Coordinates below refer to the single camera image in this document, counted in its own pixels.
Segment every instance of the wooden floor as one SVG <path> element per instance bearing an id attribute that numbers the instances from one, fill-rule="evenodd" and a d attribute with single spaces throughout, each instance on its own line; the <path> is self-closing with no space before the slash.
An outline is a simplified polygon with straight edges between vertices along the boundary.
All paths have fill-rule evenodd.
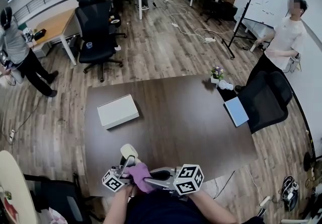
<path id="1" fill-rule="evenodd" d="M 155 3 L 158 7 L 166 6 L 163 0 L 155 0 Z M 171 25 L 173 20 L 169 16 L 171 13 L 184 12 L 175 5 L 179 3 L 188 5 L 186 0 L 170 0 L 168 9 L 156 9 L 150 0 L 150 10 L 144 11 L 143 20 L 139 21 L 134 4 L 125 2 L 119 31 L 126 32 L 128 38 L 118 38 L 122 50 L 116 54 L 117 59 L 123 59 L 124 67 L 105 64 L 105 81 L 102 84 L 98 81 L 98 67 L 85 75 L 84 65 L 72 66 L 61 45 L 57 45 L 46 58 L 41 59 L 48 71 L 59 71 L 58 80 L 52 85 L 58 90 L 55 98 L 41 97 L 28 81 L 23 85 L 6 88 L 0 114 L 1 130 L 4 134 L 9 134 L 11 129 L 17 130 L 39 103 L 38 109 L 16 134 L 13 145 L 14 157 L 25 174 L 72 180 L 72 171 L 77 171 L 83 194 L 88 195 L 87 179 L 91 177 L 86 176 L 84 147 L 84 111 L 88 87 L 209 73 L 214 65 L 222 66 L 226 71 L 226 79 L 233 84 L 246 83 L 261 52 L 255 50 L 251 53 L 233 44 L 236 59 L 230 60 L 230 55 L 216 35 L 217 42 L 206 44 L 198 36 L 180 33 L 178 28 Z M 196 2 L 192 8 L 185 9 L 186 15 L 174 16 L 184 32 L 193 33 L 197 28 L 209 28 L 224 33 L 234 27 L 233 22 L 223 22 L 222 26 L 218 26 L 214 20 L 205 24 L 206 16 L 199 16 L 200 9 Z M 212 37 L 206 31 L 201 30 L 199 33 Z M 229 39 L 232 32 L 222 36 Z M 239 40 L 239 45 L 250 47 L 245 40 Z M 302 159 L 304 153 L 310 149 L 309 139 L 294 99 L 288 110 L 289 117 L 286 121 L 253 135 L 258 160 L 247 167 L 261 195 L 244 167 L 236 170 L 225 190 L 217 198 L 240 222 L 257 214 L 258 205 L 266 196 L 274 195 L 278 200 L 283 179 L 288 175 L 294 176 L 300 186 L 296 209 L 288 213 L 283 207 L 279 208 L 270 202 L 266 223 L 279 223 L 283 218 L 298 218 L 306 206 L 310 191 L 305 189 L 306 173 L 302 168 Z M 1 149 L 10 150 L 3 137 L 0 146 Z M 230 173 L 216 180 L 220 190 L 229 176 Z M 205 183 L 204 189 L 215 196 L 215 181 Z"/>

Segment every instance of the whiteboard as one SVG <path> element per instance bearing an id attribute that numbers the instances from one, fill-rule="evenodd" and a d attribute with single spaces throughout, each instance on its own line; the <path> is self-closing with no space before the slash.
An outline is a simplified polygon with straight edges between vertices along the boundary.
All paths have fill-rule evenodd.
<path id="1" fill-rule="evenodd" d="M 274 27 L 287 15 L 288 0 L 250 0 L 245 19 Z"/>

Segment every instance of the shoe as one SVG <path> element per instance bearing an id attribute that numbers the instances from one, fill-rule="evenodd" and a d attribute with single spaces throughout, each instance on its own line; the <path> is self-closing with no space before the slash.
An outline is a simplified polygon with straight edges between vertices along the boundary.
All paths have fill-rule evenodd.
<path id="1" fill-rule="evenodd" d="M 52 84 L 52 82 L 56 79 L 57 76 L 58 76 L 58 71 L 54 71 L 54 72 L 50 73 L 49 80 L 47 80 L 47 82 L 49 84 Z"/>
<path id="2" fill-rule="evenodd" d="M 240 93 L 243 89 L 245 89 L 245 86 L 240 86 L 240 85 L 235 86 L 235 92 L 237 93 Z"/>
<path id="3" fill-rule="evenodd" d="M 51 94 L 49 95 L 49 97 L 55 97 L 57 95 L 57 90 L 52 90 Z"/>
<path id="4" fill-rule="evenodd" d="M 260 210 L 260 212 L 257 214 L 257 217 L 259 217 L 259 218 L 264 218 L 264 214 L 265 214 L 265 212 L 266 212 L 266 209 L 262 208 L 262 209 Z"/>

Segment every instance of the white cable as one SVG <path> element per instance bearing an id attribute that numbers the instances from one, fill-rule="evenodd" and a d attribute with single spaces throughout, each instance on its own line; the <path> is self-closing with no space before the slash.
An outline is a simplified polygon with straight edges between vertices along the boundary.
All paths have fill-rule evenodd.
<path id="1" fill-rule="evenodd" d="M 198 28 L 198 29 L 196 29 L 194 34 L 193 34 L 193 33 L 186 33 L 186 32 L 183 32 L 183 31 L 181 30 L 180 26 L 178 25 L 178 23 L 177 23 L 177 21 L 176 21 L 176 19 L 175 19 L 174 15 L 186 15 L 186 14 L 187 14 L 187 10 L 185 10 L 184 8 L 186 8 L 186 7 L 187 7 L 187 5 L 186 5 L 186 4 L 172 4 L 172 3 L 170 3 L 170 4 L 171 4 L 171 5 L 177 5 L 177 6 L 179 6 L 179 8 L 180 8 L 181 10 L 184 10 L 184 11 L 185 11 L 184 13 L 173 13 L 173 14 L 170 14 L 170 17 L 173 19 L 174 23 L 178 26 L 178 28 L 179 28 L 180 32 L 181 32 L 181 33 L 183 33 L 183 34 L 187 34 L 187 35 L 190 35 L 190 36 L 199 36 L 201 39 L 203 39 L 203 41 L 204 41 L 204 42 L 206 42 L 206 43 L 210 43 L 210 42 L 212 42 L 212 41 L 206 41 L 206 38 L 204 38 L 201 34 L 198 34 L 198 33 L 197 33 L 197 31 L 198 31 L 198 30 L 204 30 L 204 31 L 208 31 L 208 32 L 213 32 L 213 33 L 215 33 L 215 34 L 225 34 L 225 33 L 233 32 L 233 31 L 226 31 L 226 32 L 223 32 L 223 33 L 218 33 L 218 32 L 215 32 L 215 31 L 212 31 L 212 30 L 208 30 L 208 29 L 203 29 L 203 28 Z"/>
<path id="2" fill-rule="evenodd" d="M 255 183 L 254 179 L 253 179 L 253 176 L 251 175 L 251 173 L 250 173 L 250 171 L 248 170 L 247 166 L 245 166 L 245 167 L 246 167 L 246 170 L 247 170 L 248 174 L 249 174 L 249 175 L 250 175 L 250 177 L 252 178 L 252 181 L 253 181 L 254 185 L 255 185 L 255 186 L 256 186 L 256 188 L 257 188 L 258 194 L 260 195 L 261 199 L 263 199 L 263 197 L 262 197 L 262 195 L 261 195 L 261 193 L 260 193 L 260 190 L 259 190 L 258 186 L 256 185 L 256 183 Z"/>

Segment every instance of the white container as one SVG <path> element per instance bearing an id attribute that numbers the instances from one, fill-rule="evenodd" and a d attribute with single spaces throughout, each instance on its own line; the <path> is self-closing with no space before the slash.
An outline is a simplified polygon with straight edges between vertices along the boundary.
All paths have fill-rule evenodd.
<path id="1" fill-rule="evenodd" d="M 139 116 L 130 94 L 97 107 L 101 124 L 109 129 Z"/>
<path id="2" fill-rule="evenodd" d="M 210 80 L 211 80 L 211 82 L 213 83 L 213 84 L 218 84 L 219 83 L 219 79 L 216 79 L 216 78 L 214 78 L 214 77 L 210 77 Z"/>

